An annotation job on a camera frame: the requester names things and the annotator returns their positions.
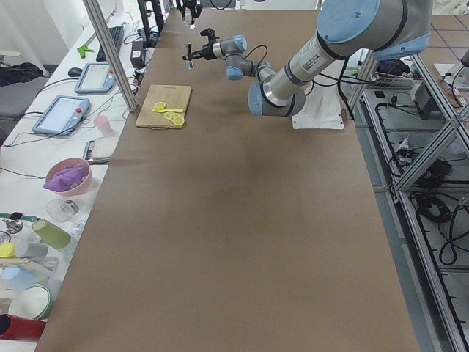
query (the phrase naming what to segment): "blue tablet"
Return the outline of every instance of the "blue tablet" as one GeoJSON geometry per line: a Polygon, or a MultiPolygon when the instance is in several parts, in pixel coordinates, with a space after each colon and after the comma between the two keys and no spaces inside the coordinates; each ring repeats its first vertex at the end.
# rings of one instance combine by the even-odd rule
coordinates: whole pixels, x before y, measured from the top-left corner
{"type": "Polygon", "coordinates": [[[77,94],[104,94],[114,87],[116,79],[107,62],[86,64],[75,87],[77,94]]]}
{"type": "Polygon", "coordinates": [[[84,120],[89,107],[87,98],[57,95],[32,130],[36,133],[67,136],[84,120]]]}

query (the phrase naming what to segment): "purple cloth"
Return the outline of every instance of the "purple cloth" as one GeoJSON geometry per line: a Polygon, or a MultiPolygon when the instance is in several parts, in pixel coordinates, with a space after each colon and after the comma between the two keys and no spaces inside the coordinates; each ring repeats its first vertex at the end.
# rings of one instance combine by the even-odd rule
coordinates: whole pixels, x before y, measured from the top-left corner
{"type": "Polygon", "coordinates": [[[68,191],[83,182],[84,168],[81,166],[63,169],[53,174],[52,178],[47,181],[43,188],[50,189],[55,192],[68,191]]]}

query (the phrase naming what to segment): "computer mouse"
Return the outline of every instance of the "computer mouse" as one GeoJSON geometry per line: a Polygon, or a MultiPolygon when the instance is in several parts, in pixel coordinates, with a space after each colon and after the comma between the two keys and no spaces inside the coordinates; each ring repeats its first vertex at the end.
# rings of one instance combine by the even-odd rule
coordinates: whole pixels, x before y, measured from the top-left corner
{"type": "Polygon", "coordinates": [[[70,77],[79,77],[79,76],[81,76],[81,71],[83,71],[82,68],[72,67],[68,70],[68,75],[70,77]]]}

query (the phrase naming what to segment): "white table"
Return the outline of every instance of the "white table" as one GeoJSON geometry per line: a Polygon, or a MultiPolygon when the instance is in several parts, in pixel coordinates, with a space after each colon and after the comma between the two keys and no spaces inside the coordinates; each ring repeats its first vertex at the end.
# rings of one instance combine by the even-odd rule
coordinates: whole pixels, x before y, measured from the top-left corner
{"type": "MultiPolygon", "coordinates": [[[[108,22],[108,26],[118,26],[126,21],[127,20],[123,15],[115,15],[108,22]]],[[[125,37],[130,33],[133,33],[138,25],[139,23],[125,24],[125,37]]],[[[83,68],[86,63],[95,61],[96,54],[100,47],[100,44],[96,39],[88,45],[89,48],[94,49],[95,52],[86,53],[85,59],[81,59],[76,50],[90,38],[92,33],[93,29],[91,27],[84,31],[84,33],[78,38],[74,47],[61,62],[60,66],[58,66],[56,71],[53,73],[48,84],[63,78],[68,78],[67,72],[72,67],[83,68]]],[[[119,52],[122,65],[128,76],[131,76],[135,70],[132,68],[130,63],[130,50],[131,45],[125,45],[123,43],[119,52]]],[[[152,50],[153,49],[148,50],[147,60],[151,57],[152,50]]],[[[74,92],[75,85],[76,81],[64,81],[43,90],[34,100],[27,112],[45,111],[57,95],[77,95],[74,92]]],[[[18,173],[44,177],[47,174],[47,171],[57,162],[66,158],[81,158],[84,153],[86,142],[102,136],[99,130],[94,127],[95,125],[92,121],[101,112],[101,114],[104,114],[109,118],[111,127],[113,128],[113,135],[119,136],[124,127],[125,118],[128,114],[127,106],[119,93],[119,87],[115,86],[105,95],[81,96],[91,100],[91,108],[87,119],[79,126],[80,128],[75,129],[69,136],[50,139],[43,139],[41,136],[20,134],[24,132],[31,133],[32,126],[39,118],[39,115],[26,115],[16,125],[4,145],[20,144],[27,141],[35,142],[20,144],[14,147],[1,148],[0,166],[18,173]]],[[[81,196],[67,198],[60,197],[51,191],[45,190],[43,188],[44,180],[14,175],[4,170],[0,170],[0,212],[22,212],[25,215],[38,216],[42,219],[51,221],[65,231],[69,231],[71,223],[58,224],[47,214],[45,206],[52,199],[56,198],[75,200],[79,205],[81,205],[76,218],[86,221],[108,167],[106,165],[92,165],[91,168],[93,180],[88,191],[81,196]]],[[[25,221],[25,226],[30,225],[30,223],[25,221]]],[[[0,229],[4,229],[4,224],[1,224],[0,229]]],[[[48,283],[48,287],[51,289],[54,298],[59,292],[60,285],[67,272],[72,256],[73,253],[64,254],[50,246],[48,248],[48,257],[56,257],[59,259],[59,265],[48,283]]],[[[0,340],[0,352],[29,352],[33,351],[35,346],[36,344],[32,342],[0,340]]]]}

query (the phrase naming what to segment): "black keyboard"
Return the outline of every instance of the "black keyboard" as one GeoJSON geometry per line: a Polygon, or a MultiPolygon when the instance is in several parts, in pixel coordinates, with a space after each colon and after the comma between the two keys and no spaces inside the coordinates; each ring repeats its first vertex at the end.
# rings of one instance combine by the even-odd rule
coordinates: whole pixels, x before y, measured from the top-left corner
{"type": "MultiPolygon", "coordinates": [[[[124,40],[124,27],[111,27],[109,29],[109,34],[111,35],[112,41],[116,46],[117,53],[119,53],[120,46],[124,40]]],[[[103,47],[100,46],[100,50],[97,52],[96,61],[108,61],[106,60],[106,54],[104,54],[103,47]]]]}

